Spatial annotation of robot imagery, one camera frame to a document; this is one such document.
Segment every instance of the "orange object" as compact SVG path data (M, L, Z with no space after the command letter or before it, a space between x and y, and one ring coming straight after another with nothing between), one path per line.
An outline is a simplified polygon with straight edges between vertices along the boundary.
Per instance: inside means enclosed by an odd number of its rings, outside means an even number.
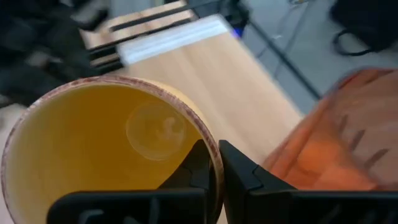
M298 189L398 186L398 72L367 69L343 80L266 159Z

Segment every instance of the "cup rim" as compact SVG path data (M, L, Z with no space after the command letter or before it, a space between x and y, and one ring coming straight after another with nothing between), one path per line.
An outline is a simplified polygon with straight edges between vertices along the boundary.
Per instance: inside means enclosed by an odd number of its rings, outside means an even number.
M12 221L15 224L19 224L13 214L12 208L9 204L9 197L7 194L6 187L6 167L7 167L7 154L10 150L11 142L14 139L15 131L23 124L25 119L32 114L38 106L48 102L49 100L55 98L59 94L65 93L69 90L74 90L77 88L91 86L93 84L115 84L115 85L124 85L135 88L140 91L144 91L148 94L151 94L161 100L164 100L170 106L173 106L178 112L180 112L184 117L186 117L193 125L196 127L200 135L203 137L203 140L207 146L208 152L210 154L210 158L214 167L215 172L215 181L216 181L216 200L215 200L215 210L213 211L213 216L215 220L217 220L220 216L222 209L222 201L223 201L223 189L224 189L224 169L223 162L221 160L220 150L218 148L218 144L216 143L214 137L210 133L210 130L199 117L184 101L182 101L177 96L171 94L167 90L157 86L150 82L150 80L146 81L140 78L129 78L129 77L120 77L120 76L102 76L102 77L89 77L82 78L79 80L75 80L70 83L66 83L62 86L59 86L42 97L32 103L21 115L21 117L17 120L15 125L12 127L6 143L4 145L4 151L1 158L1 170L0 170L0 179L1 179L1 187L2 194L4 197L4 202L6 204L7 210L11 216Z

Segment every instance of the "floor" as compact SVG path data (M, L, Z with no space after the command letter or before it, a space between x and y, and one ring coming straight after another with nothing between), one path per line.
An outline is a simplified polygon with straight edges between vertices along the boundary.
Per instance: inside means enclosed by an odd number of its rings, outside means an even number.
M328 16L329 8L335 0L309 0L295 8L292 8L288 0L246 2L253 8L254 20L275 38L275 43L321 94L325 94L336 81L353 70L363 67L398 67L398 52L394 50L360 57L345 57L334 52L331 40L342 29ZM250 27L243 41L254 55L266 47ZM343 42L350 50L364 49L354 37L344 38ZM258 60L296 105L308 113L316 101L276 54L268 49Z

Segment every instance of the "table surface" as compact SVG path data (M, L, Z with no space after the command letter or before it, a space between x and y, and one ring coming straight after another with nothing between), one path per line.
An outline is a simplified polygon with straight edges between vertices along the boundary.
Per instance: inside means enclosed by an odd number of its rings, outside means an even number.
M82 34L87 47L91 48L181 19L194 20L192 12L185 11L114 33L107 29L183 4L174 2L117 17L103 24L97 33ZM153 35L132 41L143 41ZM261 163L302 117L245 46L229 32L140 60L110 75L147 78L180 90L199 107L216 140L228 140L256 163ZM24 108L17 105L0 111L3 144L23 111ZM0 203L0 222L12 223L4 203ZM220 222L226 223L224 215Z

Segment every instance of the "black bag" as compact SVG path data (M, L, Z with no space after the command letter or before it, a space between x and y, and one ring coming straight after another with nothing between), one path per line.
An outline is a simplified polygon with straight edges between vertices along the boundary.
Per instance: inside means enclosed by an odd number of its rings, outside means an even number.
M398 39L398 0L337 0L331 8L331 18L345 27L336 34L333 45L341 55L359 56L379 52ZM369 48L362 52L347 52L339 42L344 34L353 34Z

